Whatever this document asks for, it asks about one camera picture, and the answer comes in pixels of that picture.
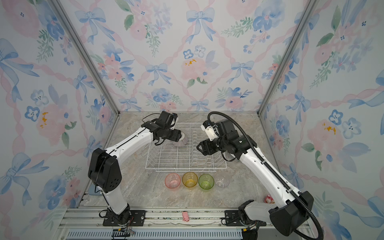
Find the floral wallpaper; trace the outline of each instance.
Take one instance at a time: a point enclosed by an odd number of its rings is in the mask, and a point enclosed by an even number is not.
[[[320,0],[261,114],[282,174],[314,196],[327,240],[384,239],[383,10]]]
[[[46,1],[0,4],[0,239],[52,239],[116,115]]]
[[[307,0],[61,3],[121,111],[256,111]]]

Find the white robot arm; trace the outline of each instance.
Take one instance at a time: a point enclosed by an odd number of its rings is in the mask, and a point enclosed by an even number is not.
[[[227,118],[217,123],[210,121],[210,115],[218,114]],[[178,141],[181,132],[174,129],[177,121],[176,114],[162,112],[159,118],[145,122],[134,134],[106,150],[96,149],[92,153],[88,177],[102,191],[109,207],[107,214],[113,217],[119,225],[125,225],[130,220],[129,205],[122,196],[119,166],[131,154],[153,140],[163,139]],[[239,135],[235,126],[241,131]],[[210,112],[208,120],[202,126],[208,139],[197,145],[203,155],[212,155],[217,151],[228,152],[244,163],[266,187],[273,197],[275,204],[257,203],[249,200],[239,207],[239,217],[244,224],[254,223],[255,220],[271,222],[285,236],[295,231],[305,239],[313,239],[296,230],[309,217],[318,228],[319,236],[323,232],[318,221],[310,211],[313,197],[308,192],[301,193],[299,189],[286,181],[283,176],[269,163],[256,143],[229,116],[220,112]]]

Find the white wire rack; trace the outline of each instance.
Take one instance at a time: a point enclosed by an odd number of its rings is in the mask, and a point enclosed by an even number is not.
[[[217,169],[226,169],[227,163],[220,152],[211,156],[204,156],[196,146],[207,135],[200,128],[201,123],[176,123],[175,128],[188,136],[188,142],[182,147],[176,147],[170,140],[155,146],[151,142],[148,148],[146,169],[156,172],[215,172]]]

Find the metal frame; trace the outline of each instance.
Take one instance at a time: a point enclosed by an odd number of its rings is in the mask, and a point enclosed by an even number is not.
[[[269,99],[271,98],[273,91],[275,90],[276,85],[278,84],[283,74],[285,67],[287,66],[289,60],[291,59],[293,52],[295,51],[295,48],[301,36],[303,35],[303,31],[308,25],[317,3],[318,3],[318,0],[309,0],[307,7],[304,9],[303,16],[301,17],[301,20],[295,32],[293,33],[292,40],[283,54],[283,58],[281,60],[282,64],[280,64],[279,67],[277,68],[275,76],[273,77],[273,81],[269,85],[267,92],[265,93],[265,96],[263,98],[263,101],[260,105],[260,108],[258,111],[259,117],[261,116],[262,112],[265,110],[266,106],[268,105]]]
[[[116,105],[116,103],[113,101],[113,98],[109,91],[107,90],[106,85],[104,84],[103,80],[100,78],[99,73],[97,71],[96,66],[92,63],[92,59],[89,56],[87,50],[85,49],[85,46],[80,41],[80,37],[77,34],[71,20],[69,19],[67,13],[65,12],[62,4],[60,3],[60,0],[49,0],[48,1],[52,7],[52,9],[55,11],[57,17],[60,19],[60,22],[63,24],[65,30],[69,33],[71,40],[78,50],[81,58],[83,59],[85,65],[88,67],[90,73],[92,74],[93,79],[95,80],[97,86],[100,88],[101,92],[103,93],[106,101],[111,106],[113,112],[118,115],[119,109]]]

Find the plastic cup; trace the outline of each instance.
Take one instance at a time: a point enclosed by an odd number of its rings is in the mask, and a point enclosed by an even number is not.
[[[229,185],[229,177],[227,175],[220,173],[215,176],[215,183],[218,187],[228,187]]]
[[[170,173],[166,176],[166,186],[167,188],[174,189],[180,185],[181,179],[177,173]]]
[[[187,172],[183,175],[183,184],[186,187],[194,187],[197,184],[197,175],[194,172]]]
[[[209,174],[203,174],[199,178],[199,185],[202,189],[211,189],[215,184],[214,178]]]

